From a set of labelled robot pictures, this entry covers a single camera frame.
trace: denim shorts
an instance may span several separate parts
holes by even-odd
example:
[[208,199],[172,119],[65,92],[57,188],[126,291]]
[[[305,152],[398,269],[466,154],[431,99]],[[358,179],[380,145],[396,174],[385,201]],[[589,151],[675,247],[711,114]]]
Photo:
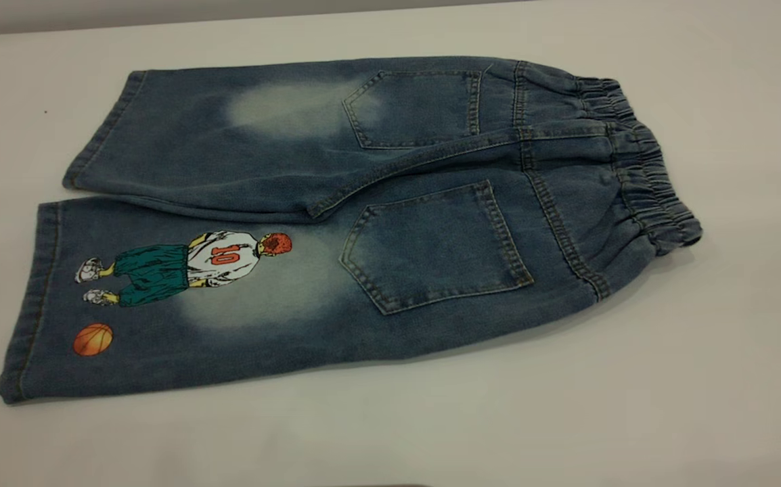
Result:
[[136,71],[63,184],[7,403],[430,354],[700,238],[615,80],[495,58]]

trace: seam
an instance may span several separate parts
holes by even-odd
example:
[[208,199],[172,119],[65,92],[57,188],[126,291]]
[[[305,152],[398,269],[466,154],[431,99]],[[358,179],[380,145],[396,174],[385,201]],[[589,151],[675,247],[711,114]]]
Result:
[[354,105],[353,103],[357,101],[357,99],[360,98],[361,95],[366,93],[366,90],[371,89],[372,85],[378,83],[379,80],[382,80],[384,78],[384,71],[379,71],[378,74],[373,76],[371,79],[366,81],[366,83],[363,83],[358,89],[354,90],[354,92],[351,93],[351,95],[348,95],[343,99],[342,106],[345,110],[345,114],[348,115],[348,120],[351,123],[351,128],[354,130],[354,135],[357,138],[357,144],[360,145],[360,147],[363,147],[363,144],[368,143],[369,138],[366,136],[366,133],[363,132],[363,129],[360,127],[360,120],[357,119],[357,114],[354,111]]
[[564,221],[558,212],[556,203],[548,190],[548,186],[546,186],[546,181],[541,178],[538,172],[535,172],[535,170],[532,169],[533,158],[530,154],[525,154],[524,157],[527,158],[524,162],[524,167],[527,167],[527,169],[524,169],[523,172],[526,173],[529,182],[532,184],[535,197],[538,198],[541,209],[544,212],[546,220],[548,220],[548,225],[550,225],[550,229],[554,234],[554,238],[556,238],[556,243],[558,244],[558,247],[560,247],[564,259],[572,269],[572,272],[576,274],[579,279],[586,281],[586,283],[592,287],[598,301],[605,299],[605,297],[610,295],[610,287],[607,284],[607,281],[604,280],[604,277],[602,277],[601,274],[592,271],[586,265],[585,261],[583,261],[580,253],[577,251],[577,247],[574,246],[574,243],[571,240],[571,235],[568,233],[566,225],[564,225]]
[[467,188],[473,188],[474,190],[480,191],[480,190],[483,190],[484,188],[487,187],[485,185],[485,183],[489,184],[489,182],[484,180],[484,181],[480,181],[478,183],[473,183],[473,184],[470,184],[470,185],[462,185],[462,186],[458,186],[456,188],[450,188],[450,189],[447,189],[447,190],[431,192],[429,194],[425,194],[425,195],[422,195],[422,196],[416,196],[414,198],[406,198],[405,200],[391,201],[390,203],[370,204],[367,207],[368,208],[383,208],[383,207],[387,207],[387,206],[394,206],[394,207],[414,206],[414,204],[421,204],[421,203],[424,203],[424,202],[427,202],[427,201],[431,201],[431,200],[441,200],[442,198],[445,198],[445,197],[449,196],[449,193],[451,193],[451,192],[459,192],[459,191],[467,189]]
[[481,133],[480,108],[481,108],[481,72],[472,73],[468,87],[468,134]]
[[496,237],[499,237],[501,243],[501,252],[505,263],[508,265],[508,270],[511,271],[511,275],[517,284],[524,286],[526,284],[534,283],[532,275],[529,274],[529,270],[526,269],[526,265],[523,263],[523,258],[520,256],[520,252],[517,250],[516,244],[514,244],[514,238],[511,236],[511,231],[508,230],[508,222],[505,221],[505,216],[502,215],[501,209],[499,209],[499,203],[495,199],[493,193],[493,186],[490,185],[489,180],[485,181],[486,185],[477,187],[476,191],[479,200],[487,211],[487,216],[490,219],[490,225],[493,225],[493,232]]
[[62,224],[62,206],[57,203],[57,212],[55,225],[53,226],[53,250],[51,252],[51,265],[47,268],[47,274],[45,274],[45,285],[41,290],[41,297],[39,298],[39,311],[35,315],[35,326],[32,327],[32,336],[29,339],[29,347],[26,351],[26,357],[24,358],[23,365],[20,366],[20,372],[17,376],[17,391],[20,397],[28,400],[29,397],[23,392],[23,379],[26,375],[26,368],[29,367],[29,359],[32,356],[32,349],[35,347],[35,339],[38,336],[39,329],[41,327],[41,317],[44,314],[45,302],[47,301],[47,291],[51,283],[51,275],[53,274],[53,266],[56,263],[57,252],[60,249],[60,225]]
[[592,112],[589,111],[589,104],[586,103],[585,99],[583,99],[583,81],[577,77],[574,77],[574,80],[577,84],[577,99],[579,99],[580,101],[580,106],[583,107],[583,113],[586,114],[587,119],[597,120],[595,117],[592,116]]
[[365,181],[360,181],[350,185],[342,186],[337,191],[335,191],[334,194],[332,194],[331,196],[324,198],[323,200],[320,200],[319,202],[313,204],[312,206],[309,206],[307,208],[307,212],[313,218],[316,218],[316,216],[319,216],[322,213],[326,212],[326,210],[329,210],[337,206],[337,204],[347,200],[347,198],[351,197],[351,195],[353,194],[356,194],[358,191],[362,190],[363,188],[373,185],[375,184],[375,182],[378,182],[382,179],[390,178],[393,175],[397,175],[397,173],[403,172],[404,170],[409,170],[415,167],[424,166],[425,164],[431,164],[439,160],[446,160],[446,158],[458,157],[464,154],[471,154],[471,152],[483,151],[486,149],[491,149],[493,147],[501,147],[502,145],[508,145],[517,142],[519,139],[520,139],[520,133],[517,132],[517,134],[514,137],[506,136],[505,139],[502,139],[501,141],[498,142],[493,142],[492,144],[486,144],[486,145],[467,144],[464,147],[461,147],[460,150],[458,151],[443,152],[443,154],[437,155],[436,157],[433,158],[425,158],[425,160],[418,160],[418,158],[413,158],[413,160],[410,161],[403,160],[397,163],[391,163],[390,167],[385,166],[384,168],[379,168],[378,173],[376,175],[373,175],[371,178],[368,178]]
[[369,277],[369,275],[367,275],[366,272],[363,271],[363,269],[361,269],[360,266],[350,258],[351,252],[354,252],[354,246],[356,246],[357,240],[360,238],[360,235],[363,235],[363,228],[365,228],[366,224],[373,216],[375,216],[375,212],[373,212],[371,206],[367,206],[365,209],[363,209],[360,218],[357,219],[355,225],[351,227],[348,237],[345,238],[345,246],[343,248],[342,255],[339,256],[339,262],[341,265],[343,265],[344,268],[349,269],[349,266],[351,266],[351,274],[354,276],[355,280],[359,283],[360,281],[363,281],[363,284],[367,284],[369,287],[363,286],[363,284],[361,284],[363,290],[365,290],[373,300],[378,300],[376,303],[377,305],[384,308],[390,305],[391,299],[388,299],[388,297],[382,293],[380,287],[373,283],[372,278]]
[[135,101],[137,96],[141,93],[141,89],[143,88],[143,82],[147,79],[147,75],[150,72],[149,71],[143,71],[141,73],[142,73],[141,74],[141,80],[140,80],[139,85],[136,87],[135,92],[131,96],[128,96],[128,99],[125,102],[124,107],[122,107],[119,110],[119,113],[116,115],[116,117],[111,120],[110,126],[107,127],[107,131],[105,132],[105,135],[102,135],[101,141],[97,142],[97,144],[99,144],[99,147],[97,147],[96,150],[93,151],[93,154],[91,154],[87,158],[87,162],[84,163],[84,166],[81,166],[81,169],[76,170],[75,174],[72,175],[71,183],[72,183],[72,187],[74,187],[75,189],[84,189],[81,186],[78,186],[78,177],[83,175],[83,173],[88,169],[88,167],[90,167],[90,164],[92,164],[92,163],[94,163],[94,161],[96,161],[96,158],[99,157],[100,152],[102,152],[102,148],[105,147],[105,144],[107,143],[108,139],[111,137],[111,134],[113,133],[115,127],[119,123],[119,120],[122,119],[122,115],[125,115],[125,113],[127,113],[129,108],[131,107],[131,102]]
[[363,149],[409,149],[413,147],[426,147],[426,145],[436,145],[436,144],[442,144],[442,142],[450,142],[450,141],[456,141],[456,139],[461,139],[464,136],[445,136],[445,137],[434,137],[432,139],[414,139],[414,141],[400,141],[400,142],[375,142],[375,141],[365,141],[363,142],[363,145],[361,145],[361,148]]
[[[385,308],[388,309],[388,311],[391,311],[393,309],[397,309],[398,311],[404,311],[405,309],[412,309],[412,308],[418,308],[421,306],[426,306],[428,304],[432,304],[434,302],[440,302],[445,301],[446,299],[452,299],[452,298],[458,298],[458,297],[468,297],[468,296],[479,296],[479,295],[489,295],[494,294],[501,291],[510,291],[512,289],[520,289],[520,287],[526,286],[530,283],[515,283],[512,286],[508,286],[506,284],[493,284],[492,286],[487,287],[465,287],[465,289],[443,289],[441,291],[434,291],[434,294],[436,297],[434,298],[428,298],[424,294],[418,294],[418,295],[409,295],[409,296],[402,296],[402,297],[393,297],[393,298],[384,298],[384,301],[382,301],[382,304]],[[400,305],[402,302],[408,302],[408,301],[419,301],[416,304],[407,305],[404,306],[404,308]]]
[[523,89],[524,61],[517,61],[514,66],[514,107],[512,107],[512,124],[523,126],[526,122],[526,90]]
[[481,71],[471,71],[468,69],[433,69],[428,71],[382,71],[382,73],[390,74],[393,76],[405,76],[409,78],[416,78],[419,76],[442,76],[442,75],[472,74],[472,73],[480,74]]
[[[105,195],[105,198],[121,198],[120,201],[125,201],[129,204],[137,204],[137,206],[143,206],[146,208],[150,208],[153,210],[158,210],[158,207],[156,206],[147,206],[147,204],[141,204],[142,201],[146,201],[149,203],[157,203],[159,206],[171,206],[174,208],[184,208],[187,210],[205,210],[206,212],[227,212],[227,213],[241,213],[238,212],[238,210],[220,210],[218,208],[207,208],[204,206],[194,206],[193,204],[186,204],[186,203],[177,203],[176,201],[168,201],[168,200],[162,200],[162,198],[155,198],[152,196],[143,196],[139,194],[131,194],[131,193],[109,193]],[[301,213],[302,210],[291,210],[291,212],[273,212],[276,215],[282,214],[282,215],[291,215],[296,213]]]

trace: white sneaker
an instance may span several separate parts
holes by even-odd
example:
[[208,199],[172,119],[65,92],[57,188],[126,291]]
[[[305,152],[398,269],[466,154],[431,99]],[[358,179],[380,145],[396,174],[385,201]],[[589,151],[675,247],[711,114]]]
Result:
[[86,259],[81,268],[74,275],[75,283],[86,283],[99,279],[99,271],[102,269],[102,261],[97,258]]
[[85,293],[84,301],[91,302],[93,304],[97,304],[100,306],[111,306],[112,304],[115,304],[115,302],[105,297],[106,294],[111,294],[111,291],[106,291],[102,289],[91,289],[88,290],[87,293]]

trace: elastic waistband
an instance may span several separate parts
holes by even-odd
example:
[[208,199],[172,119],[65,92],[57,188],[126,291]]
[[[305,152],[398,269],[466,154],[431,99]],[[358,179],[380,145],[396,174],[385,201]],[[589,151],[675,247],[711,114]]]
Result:
[[625,205],[656,246],[657,255],[700,240],[700,222],[676,197],[659,143],[634,116],[619,83],[577,78],[577,86],[587,117],[612,122],[613,172]]

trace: stitching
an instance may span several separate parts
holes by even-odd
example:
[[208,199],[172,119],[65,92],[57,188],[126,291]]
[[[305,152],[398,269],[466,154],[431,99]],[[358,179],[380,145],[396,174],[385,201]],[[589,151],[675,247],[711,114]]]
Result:
[[[385,166],[379,166],[378,169],[373,170],[366,179],[356,179],[347,185],[340,186],[336,191],[332,192],[330,196],[322,198],[322,200],[319,200],[312,204],[312,206],[307,207],[307,213],[309,213],[309,215],[313,218],[317,218],[322,213],[326,212],[326,210],[337,206],[337,204],[345,201],[351,195],[356,194],[363,188],[366,188],[367,186],[372,185],[382,179],[397,175],[397,173],[404,172],[404,170],[425,166],[425,164],[432,164],[439,160],[446,160],[446,158],[469,154],[469,152],[483,151],[493,147],[501,147],[501,145],[514,144],[521,141],[542,141],[542,139],[574,139],[579,137],[604,136],[603,127],[598,127],[598,129],[581,129],[573,132],[566,131],[561,133],[552,133],[550,131],[535,132],[530,127],[521,126],[516,127],[516,129],[497,131],[495,136],[490,135],[490,133],[487,133],[486,135],[479,135],[478,137],[480,137],[483,142],[462,139],[462,141],[450,142],[450,148],[431,147],[425,149],[426,154],[424,154],[424,152],[419,152],[414,156],[403,156],[395,162],[385,164]],[[499,141],[491,142],[493,139],[499,139]],[[435,154],[436,152],[440,152],[440,154],[433,158],[429,157],[431,154]]]
[[[465,287],[464,289],[459,289],[456,287],[455,289],[441,289],[431,291],[431,294],[434,297],[430,297],[430,295],[425,293],[409,296],[388,297],[382,293],[381,287],[375,284],[375,281],[373,281],[372,278],[369,277],[369,275],[359,265],[357,265],[353,259],[351,259],[351,253],[353,253],[354,247],[356,246],[360,235],[363,235],[363,229],[365,228],[367,222],[372,219],[373,216],[378,216],[378,213],[375,211],[377,207],[414,206],[414,204],[423,204],[431,200],[440,200],[441,198],[449,195],[449,193],[465,194],[469,191],[474,191],[474,196],[477,197],[476,202],[479,204],[481,209],[485,210],[487,213],[490,224],[493,228],[493,232],[495,232],[496,236],[499,237],[499,249],[502,252],[502,256],[505,258],[506,265],[508,266],[508,270],[511,272],[512,278],[514,278],[514,286],[497,283],[491,286]],[[352,274],[361,284],[363,290],[366,291],[366,293],[378,305],[378,307],[381,308],[382,311],[386,312],[385,314],[417,308],[419,306],[424,306],[433,302],[444,301],[446,299],[452,299],[455,297],[479,296],[503,290],[518,289],[519,287],[534,283],[532,275],[529,274],[529,271],[526,269],[520,254],[517,252],[516,246],[514,245],[514,240],[512,240],[510,232],[508,231],[505,218],[501,215],[501,210],[495,201],[495,195],[493,195],[492,185],[490,185],[489,180],[484,180],[471,185],[451,188],[449,190],[437,191],[435,193],[416,198],[409,198],[408,200],[402,200],[399,202],[372,204],[372,206],[367,206],[365,209],[363,209],[363,212],[361,212],[357,222],[355,222],[353,227],[351,227],[348,237],[345,238],[343,253],[341,256],[339,256],[339,262],[341,265],[343,265],[344,268],[348,269],[350,274]],[[416,304],[408,306],[401,305],[401,303],[404,302],[416,302]]]
[[[524,166],[531,168],[533,166],[531,155],[525,154],[524,157],[527,158],[527,161],[524,162]],[[583,262],[583,259],[580,258],[577,247],[574,246],[571,236],[568,234],[566,225],[564,225],[564,221],[558,212],[556,203],[552,199],[552,195],[548,190],[548,186],[546,186],[545,180],[541,178],[539,173],[535,172],[535,170],[526,169],[523,170],[523,172],[529,177],[529,182],[532,184],[535,197],[538,198],[541,209],[556,238],[556,243],[560,246],[564,259],[574,274],[576,274],[578,278],[586,281],[586,283],[589,283],[589,286],[594,289],[598,301],[603,300],[610,295],[610,287],[601,275],[589,269],[585,262]]]
[[402,149],[409,147],[421,147],[422,145],[434,145],[440,142],[453,141],[463,137],[460,136],[446,136],[437,137],[433,139],[415,139],[415,141],[373,141],[366,131],[363,129],[363,125],[360,123],[360,119],[357,117],[357,111],[354,108],[354,102],[361,96],[365,95],[373,86],[378,84],[378,81],[385,78],[396,77],[419,77],[419,76],[453,76],[453,75],[465,75],[468,78],[468,105],[466,108],[466,122],[469,135],[478,135],[480,133],[479,122],[479,109],[480,109],[480,96],[481,96],[481,71],[464,71],[464,70],[449,70],[449,71],[379,71],[378,74],[371,79],[363,83],[358,89],[356,89],[351,95],[345,97],[342,101],[345,114],[348,115],[351,128],[354,130],[357,142],[360,147],[365,149]]
[[514,279],[517,280],[518,285],[524,286],[534,283],[532,275],[526,269],[526,265],[524,265],[523,259],[520,257],[520,252],[517,250],[516,244],[514,244],[514,238],[508,230],[508,222],[505,221],[505,216],[502,215],[501,209],[499,209],[499,203],[495,199],[495,194],[493,194],[493,186],[490,185],[489,181],[485,182],[485,185],[481,185],[476,190],[479,200],[487,210],[487,215],[490,216],[490,224],[493,225],[493,231],[501,242],[501,252],[505,258],[505,263],[507,263],[508,269],[514,276]]
[[[238,210],[220,210],[218,208],[209,208],[202,206],[194,206],[193,204],[177,203],[175,201],[162,200],[161,198],[153,198],[150,196],[140,196],[128,193],[109,193],[105,195],[106,198],[117,198],[119,201],[125,201],[129,204],[137,204],[137,206],[143,206],[153,210],[160,210],[161,212],[171,212],[172,209],[183,208],[186,210],[201,210],[201,212],[214,212],[214,215],[206,216],[209,219],[226,220],[226,221],[239,221],[231,219],[232,216],[219,215],[219,213],[234,213],[236,216],[242,216],[243,212]],[[291,210],[291,212],[273,212],[275,215],[295,215],[303,212],[303,210]]]
[[20,394],[20,397],[25,398],[25,400],[28,400],[29,397],[26,397],[25,393],[23,392],[23,378],[26,375],[26,368],[29,366],[29,358],[32,355],[32,348],[35,346],[35,337],[38,335],[39,327],[41,326],[41,315],[43,314],[45,308],[45,298],[47,297],[47,290],[51,283],[51,275],[53,274],[53,265],[57,258],[57,250],[59,250],[60,246],[60,221],[62,221],[62,218],[60,218],[61,210],[62,207],[60,207],[60,204],[57,203],[56,220],[55,225],[53,226],[53,250],[51,252],[51,265],[47,268],[47,274],[45,275],[45,285],[42,287],[41,298],[39,299],[39,311],[36,312],[35,315],[35,326],[32,327],[32,336],[29,339],[29,347],[26,351],[26,357],[24,358],[23,365],[20,367],[20,372],[17,376],[17,392]]
[[526,90],[523,89],[523,61],[514,66],[514,113],[512,124],[522,126],[526,122]]
[[583,99],[583,81],[577,77],[575,77],[574,80],[577,84],[577,99],[579,99],[580,105],[582,105],[583,111],[586,113],[586,118],[595,119],[595,117],[592,116],[592,112],[589,111],[589,104]]
[[[83,175],[83,173],[90,167],[90,164],[94,163],[96,161],[96,158],[99,157],[100,152],[102,152],[102,148],[105,147],[105,144],[108,141],[108,138],[111,137],[111,134],[113,133],[115,127],[119,123],[119,120],[122,118],[122,115],[127,113],[127,110],[131,107],[131,102],[135,101],[139,93],[141,93],[141,89],[143,88],[143,82],[147,79],[147,74],[149,74],[149,71],[137,71],[137,73],[141,73],[141,80],[139,82],[139,85],[136,87],[135,92],[132,95],[127,96],[127,100],[125,101],[124,107],[122,107],[119,110],[119,113],[116,114],[116,116],[110,120],[110,126],[108,123],[108,120],[105,120],[102,122],[102,126],[99,128],[100,130],[103,129],[103,127],[107,126],[107,132],[105,132],[105,135],[102,135],[101,141],[97,142],[99,144],[99,147],[93,151],[93,154],[87,156],[87,162],[84,163],[84,166],[81,166],[81,169],[76,170],[75,174],[72,175],[71,183],[72,187],[75,189],[83,189],[81,186],[78,186],[78,177]],[[125,93],[123,93],[120,96],[119,101],[122,101],[124,98]]]
[[468,134],[478,135],[481,132],[481,74],[473,73],[468,87]]
[[[404,170],[409,170],[415,167],[424,166],[425,164],[431,164],[439,160],[446,160],[446,158],[452,158],[464,154],[469,154],[469,152],[476,152],[485,149],[490,149],[493,147],[501,147],[501,145],[512,144],[518,141],[518,137],[520,135],[518,133],[515,133],[514,138],[511,138],[508,135],[505,135],[505,133],[503,133],[503,136],[504,138],[498,142],[487,143],[485,145],[479,145],[479,144],[473,144],[467,142],[466,144],[462,145],[462,147],[460,147],[459,150],[457,151],[453,151],[454,147],[450,148],[450,150],[447,150],[445,148],[442,148],[443,150],[434,150],[432,152],[442,152],[442,154],[438,154],[436,157],[433,158],[425,158],[425,160],[421,160],[421,157],[410,158],[409,160],[406,160],[404,158],[403,160],[397,161],[396,163],[391,163],[388,166],[379,167],[378,170],[375,170],[374,175],[370,176],[368,179],[355,181],[349,185],[342,186],[327,198],[324,198],[323,200],[320,200],[318,203],[315,203],[309,208],[307,208],[307,212],[310,215],[312,215],[313,218],[316,218],[316,216],[319,216],[321,213],[326,212],[326,210],[329,210],[332,207],[337,206],[337,204],[341,203],[342,201],[345,201],[351,195],[356,194],[358,191],[362,190],[363,188],[366,188],[367,186],[372,185],[375,182],[378,182],[382,179],[386,179],[390,176],[396,175],[397,173],[403,172]],[[490,141],[490,138],[487,138],[487,136],[485,136],[485,139],[486,142]]]

